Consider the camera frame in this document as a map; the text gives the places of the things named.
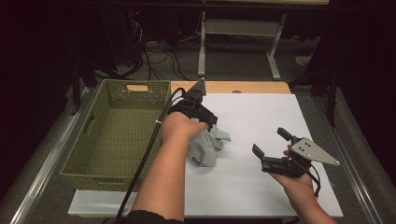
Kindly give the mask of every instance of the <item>basket handle cutout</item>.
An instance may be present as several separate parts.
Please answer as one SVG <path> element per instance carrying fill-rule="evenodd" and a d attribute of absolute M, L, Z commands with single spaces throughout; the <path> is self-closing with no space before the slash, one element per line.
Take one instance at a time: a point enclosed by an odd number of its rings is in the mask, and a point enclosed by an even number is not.
<path fill-rule="evenodd" d="M 95 121 L 95 117 L 92 116 L 92 117 L 90 118 L 90 120 L 88 121 L 87 126 L 85 127 L 84 134 L 86 134 L 86 135 L 89 135 L 89 134 L 90 134 L 91 129 L 92 129 L 92 126 L 93 126 L 93 124 L 94 124 L 94 121 Z"/>
<path fill-rule="evenodd" d="M 124 179 L 108 179 L 108 181 L 104 180 L 103 178 L 96 179 L 98 185 L 113 185 L 113 186 L 121 186 L 125 185 Z"/>
<path fill-rule="evenodd" d="M 147 85 L 126 85 L 128 91 L 149 91 L 149 86 Z"/>

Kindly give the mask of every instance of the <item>basket handle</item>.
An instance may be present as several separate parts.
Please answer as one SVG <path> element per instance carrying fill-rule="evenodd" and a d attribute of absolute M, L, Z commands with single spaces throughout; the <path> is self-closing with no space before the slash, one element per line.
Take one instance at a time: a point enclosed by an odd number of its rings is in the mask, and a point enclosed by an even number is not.
<path fill-rule="evenodd" d="M 126 85 L 126 89 L 128 91 L 149 91 L 149 85 L 146 85 L 146 84 L 140 84 L 140 85 L 127 84 Z"/>
<path fill-rule="evenodd" d="M 84 128 L 85 135 L 90 135 L 91 129 L 92 129 L 92 126 L 94 123 L 95 123 L 95 116 L 91 115 L 90 119 L 88 119 L 88 123 L 85 125 L 85 128 Z"/>
<path fill-rule="evenodd" d="M 120 186 L 127 184 L 126 180 L 122 178 L 94 178 L 94 180 L 98 185 Z"/>

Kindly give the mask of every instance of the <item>forearm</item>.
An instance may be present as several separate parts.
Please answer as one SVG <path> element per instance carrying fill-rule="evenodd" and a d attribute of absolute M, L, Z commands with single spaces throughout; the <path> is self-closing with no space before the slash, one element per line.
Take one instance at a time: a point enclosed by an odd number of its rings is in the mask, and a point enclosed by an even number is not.
<path fill-rule="evenodd" d="M 184 219 L 184 186 L 188 141 L 174 137 L 163 143 L 134 201 L 132 210 Z"/>
<path fill-rule="evenodd" d="M 334 224 L 336 223 L 321 207 L 315 202 L 306 208 L 296 208 L 297 215 L 304 224 Z"/>

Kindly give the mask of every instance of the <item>human arm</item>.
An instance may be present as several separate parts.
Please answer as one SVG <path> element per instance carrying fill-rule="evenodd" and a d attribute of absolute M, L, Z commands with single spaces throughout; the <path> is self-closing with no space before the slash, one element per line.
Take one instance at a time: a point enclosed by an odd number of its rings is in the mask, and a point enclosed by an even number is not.
<path fill-rule="evenodd" d="M 132 210 L 157 213 L 166 219 L 184 220 L 184 186 L 187 148 L 190 140 L 205 130 L 207 124 L 174 112 L 163 122 L 160 147 Z"/>
<path fill-rule="evenodd" d="M 270 174 L 285 190 L 290 199 L 291 207 L 296 211 L 304 224 L 336 223 L 319 205 L 309 175 L 300 178 L 289 178 L 284 175 Z"/>

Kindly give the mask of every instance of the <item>wooden table edge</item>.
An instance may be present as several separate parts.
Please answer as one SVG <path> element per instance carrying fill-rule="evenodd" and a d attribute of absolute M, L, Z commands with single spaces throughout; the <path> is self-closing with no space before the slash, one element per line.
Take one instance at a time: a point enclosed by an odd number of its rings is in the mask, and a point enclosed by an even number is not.
<path fill-rule="evenodd" d="M 196 81 L 171 81 L 171 91 L 182 87 L 186 91 Z M 282 81 L 206 81 L 207 93 L 231 93 L 240 91 L 242 93 L 283 93 L 291 94 L 287 83 Z"/>

